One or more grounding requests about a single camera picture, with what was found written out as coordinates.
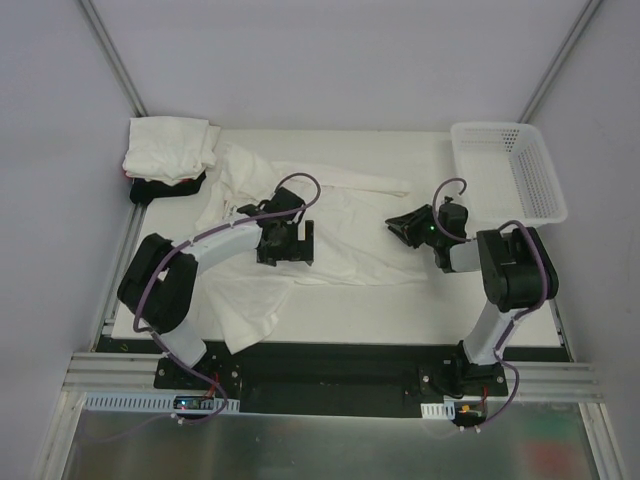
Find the white t shirt red print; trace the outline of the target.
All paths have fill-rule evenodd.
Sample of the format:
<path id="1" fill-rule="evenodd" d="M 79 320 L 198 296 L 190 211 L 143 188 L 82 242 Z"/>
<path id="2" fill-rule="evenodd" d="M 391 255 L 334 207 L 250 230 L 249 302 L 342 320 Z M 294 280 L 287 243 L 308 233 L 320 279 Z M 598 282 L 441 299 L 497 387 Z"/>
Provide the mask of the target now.
<path id="1" fill-rule="evenodd" d="M 326 165 L 271 162 L 232 143 L 223 146 L 220 162 L 221 173 L 211 185 L 198 229 L 211 228 L 240 207 L 269 198 L 279 181 L 303 199 L 316 201 L 306 213 L 314 223 L 312 265 L 262 265 L 249 251 L 201 276 L 231 353 L 272 333 L 277 311 L 295 285 L 387 287 L 426 280 L 420 254 L 385 224 L 421 206 L 410 182 Z"/>

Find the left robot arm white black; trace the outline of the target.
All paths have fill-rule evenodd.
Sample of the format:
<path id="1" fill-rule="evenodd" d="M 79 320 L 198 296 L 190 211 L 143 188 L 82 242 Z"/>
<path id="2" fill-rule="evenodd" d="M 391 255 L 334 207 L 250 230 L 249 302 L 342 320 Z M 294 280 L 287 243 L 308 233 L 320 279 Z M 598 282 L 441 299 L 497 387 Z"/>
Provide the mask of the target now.
<path id="1" fill-rule="evenodd" d="M 259 264 L 314 260 L 314 222 L 302 217 L 305 201 L 278 187 L 257 205 L 240 207 L 225 223 L 181 243 L 154 233 L 146 236 L 134 254 L 117 289 L 117 299 L 144 321 L 161 348 L 178 361 L 176 375 L 188 388 L 204 387 L 211 365 L 203 359 L 207 347 L 189 325 L 196 279 L 210 268 L 254 250 Z M 304 223 L 305 238 L 299 238 Z"/>

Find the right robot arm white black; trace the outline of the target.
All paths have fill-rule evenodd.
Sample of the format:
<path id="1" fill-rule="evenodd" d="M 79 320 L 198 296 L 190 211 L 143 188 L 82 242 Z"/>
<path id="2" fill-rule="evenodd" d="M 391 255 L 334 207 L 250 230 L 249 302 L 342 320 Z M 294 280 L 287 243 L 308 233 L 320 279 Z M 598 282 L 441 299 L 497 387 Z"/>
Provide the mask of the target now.
<path id="1" fill-rule="evenodd" d="M 555 297 L 559 280 L 533 227 L 513 221 L 513 228 L 466 235 L 468 210 L 447 198 L 439 207 L 426 204 L 385 221 L 403 244 L 430 247 L 437 268 L 447 274 L 479 272 L 486 303 L 471 333 L 461 341 L 461 363 L 450 369 L 452 387 L 473 394 L 486 381 L 482 366 L 501 359 L 520 321 Z"/>

